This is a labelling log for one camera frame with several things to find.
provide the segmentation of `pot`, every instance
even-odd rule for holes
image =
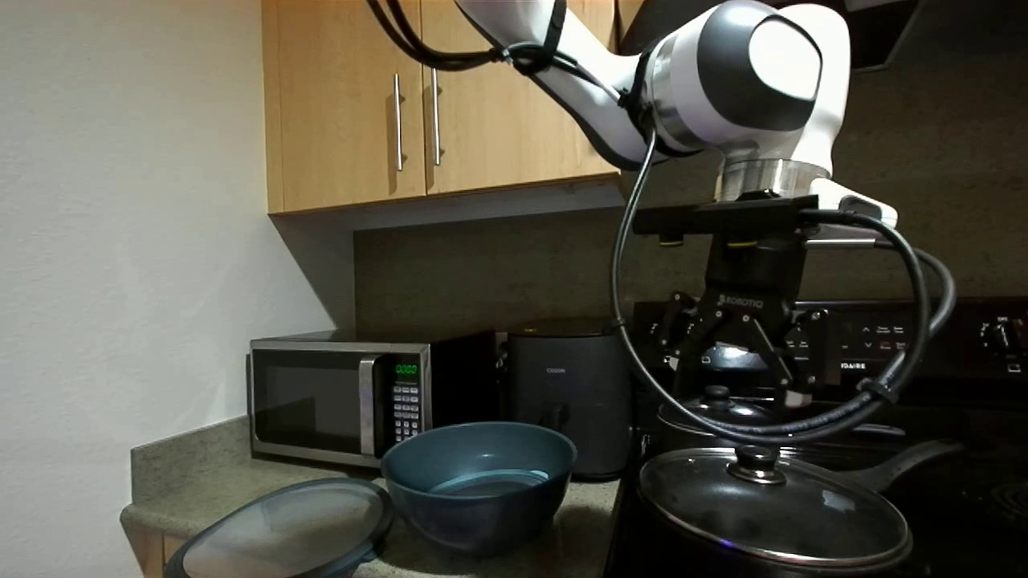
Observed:
[[[644,462],[638,490],[709,568],[875,573],[912,550],[906,518],[879,490],[954,449],[928,440],[875,470],[833,471],[761,445],[691,445]]]
[[[567,496],[577,449],[522,419],[450,424],[383,457],[403,519],[458,556],[500,556],[541,536]]]

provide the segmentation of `pot lid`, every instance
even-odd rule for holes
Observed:
[[[860,481],[750,458],[728,445],[671,449],[644,462],[638,489],[689,536],[783,568],[875,568],[908,553],[906,518]]]
[[[320,578],[374,559],[392,525],[383,489],[356,477],[315,477],[262,495],[187,539],[171,578]]]

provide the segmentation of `white wall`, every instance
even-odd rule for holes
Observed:
[[[127,445],[331,328],[262,219],[256,0],[0,0],[0,573],[137,573]]]

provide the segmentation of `microwave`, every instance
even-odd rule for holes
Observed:
[[[512,416],[495,346],[495,330],[446,340],[252,340],[252,449],[270,458],[375,470],[390,445],[420,430]]]

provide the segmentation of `gray bowl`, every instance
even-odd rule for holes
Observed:
[[[576,457],[576,442],[550,428],[477,419],[392,445],[383,471],[395,511],[428,542],[500,556],[550,525]]]

